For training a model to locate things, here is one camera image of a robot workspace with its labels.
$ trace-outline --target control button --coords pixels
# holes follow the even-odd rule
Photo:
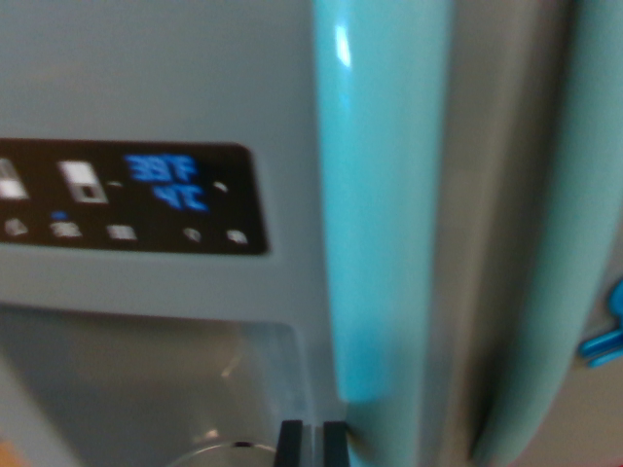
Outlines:
[[[28,199],[16,168],[8,159],[0,159],[0,198]]]
[[[184,234],[189,240],[194,241],[195,243],[202,241],[202,234],[195,229],[191,229],[190,227],[184,229]]]
[[[59,162],[58,166],[76,202],[108,203],[95,169],[89,162],[64,161]]]
[[[114,240],[136,240],[136,233],[131,226],[106,226],[106,230]]]
[[[231,240],[233,243],[237,243],[238,245],[249,244],[249,240],[247,240],[246,235],[241,231],[227,231],[227,239]]]
[[[19,236],[28,234],[28,227],[17,218],[9,219],[4,223],[4,230],[10,236]]]
[[[227,188],[227,185],[225,185],[223,182],[214,182],[212,186],[223,193],[227,193],[230,191],[230,189]]]
[[[52,233],[59,238],[75,238],[82,236],[80,229],[73,222],[52,222]]]

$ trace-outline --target temperature display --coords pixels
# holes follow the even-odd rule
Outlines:
[[[248,150],[235,144],[0,139],[0,240],[261,254]]]
[[[174,209],[207,211],[201,199],[203,188],[193,185],[197,175],[195,160],[190,156],[126,156],[134,180],[152,184],[152,193]]]

